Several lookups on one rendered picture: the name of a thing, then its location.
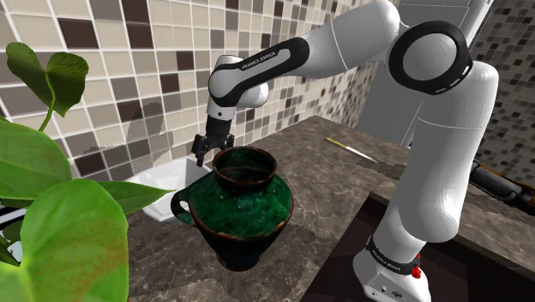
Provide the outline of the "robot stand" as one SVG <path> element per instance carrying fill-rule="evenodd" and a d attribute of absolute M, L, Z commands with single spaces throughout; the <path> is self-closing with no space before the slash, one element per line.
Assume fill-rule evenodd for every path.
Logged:
<path fill-rule="evenodd" d="M 375 231 L 388 200 L 373 192 L 346 229 L 299 302 L 375 302 L 352 268 Z M 432 302 L 535 302 L 535 272 L 460 235 L 427 244 L 421 256 Z"/>

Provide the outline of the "yellow and white pen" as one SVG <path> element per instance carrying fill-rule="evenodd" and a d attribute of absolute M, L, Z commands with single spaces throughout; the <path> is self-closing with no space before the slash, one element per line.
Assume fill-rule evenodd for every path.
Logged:
<path fill-rule="evenodd" d="M 342 148 L 342 149 L 344 149 L 344 150 L 347 151 L 347 152 L 350 152 L 350 153 L 352 153 L 352 154 L 355 154 L 355 155 L 357 155 L 357 156 L 360 156 L 360 157 L 362 157 L 362 158 L 365 158 L 366 160 L 370 160 L 370 161 L 372 161 L 372 162 L 378 163 L 377 160 L 374 160 L 373 158 L 369 157 L 368 155 L 366 155 L 366 154 L 364 154 L 364 153 L 362 153 L 362 152 L 356 150 L 355 148 L 352 148 L 352 147 L 350 147 L 350 146 L 346 146 L 346 145 L 344 145 L 344 144 L 342 144 L 342 143 L 340 143 L 340 142 L 337 142 L 337 141 L 333 140 L 333 139 L 330 138 L 330 137 L 326 137 L 326 141 L 329 142 L 329 143 L 331 143 L 331 144 L 333 144 L 334 146 L 336 146 L 336 147 L 338 147 L 338 148 Z"/>

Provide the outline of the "green leafy plant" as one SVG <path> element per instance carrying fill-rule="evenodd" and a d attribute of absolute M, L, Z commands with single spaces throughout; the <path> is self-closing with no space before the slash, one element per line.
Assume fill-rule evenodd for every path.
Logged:
<path fill-rule="evenodd" d="M 0 203 L 25 209 L 0 235 L 0 302 L 129 302 L 126 217 L 164 194 L 74 178 L 42 129 L 0 117 Z"/>

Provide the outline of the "white square bowl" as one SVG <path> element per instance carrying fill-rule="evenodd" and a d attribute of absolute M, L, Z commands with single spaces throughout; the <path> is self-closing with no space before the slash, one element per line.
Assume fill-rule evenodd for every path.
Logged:
<path fill-rule="evenodd" d="M 183 157 L 139 172 L 126 179 L 126 182 L 171 190 L 171 193 L 165 194 L 156 202 L 143 208 L 142 211 L 158 222 L 173 225 L 179 222 L 179 219 L 171 211 L 171 198 L 174 193 L 190 186 L 211 171 L 212 169 L 206 165 L 197 166 L 195 159 Z"/>

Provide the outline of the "green glazed ceramic jug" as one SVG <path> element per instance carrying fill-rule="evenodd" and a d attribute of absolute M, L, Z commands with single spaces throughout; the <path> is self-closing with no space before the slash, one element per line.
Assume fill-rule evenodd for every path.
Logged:
<path fill-rule="evenodd" d="M 228 148 L 210 173 L 174 194 L 171 211 L 199 229 L 226 269 L 251 269 L 292 215 L 291 189 L 276 170 L 265 150 Z"/>

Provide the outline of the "black and orange tool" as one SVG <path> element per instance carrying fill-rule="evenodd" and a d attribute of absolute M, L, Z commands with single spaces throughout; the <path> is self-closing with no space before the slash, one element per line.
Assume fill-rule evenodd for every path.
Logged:
<path fill-rule="evenodd" d="M 530 185 L 502 176 L 477 160 L 472 163 L 469 182 L 509 207 L 535 216 L 535 188 Z"/>

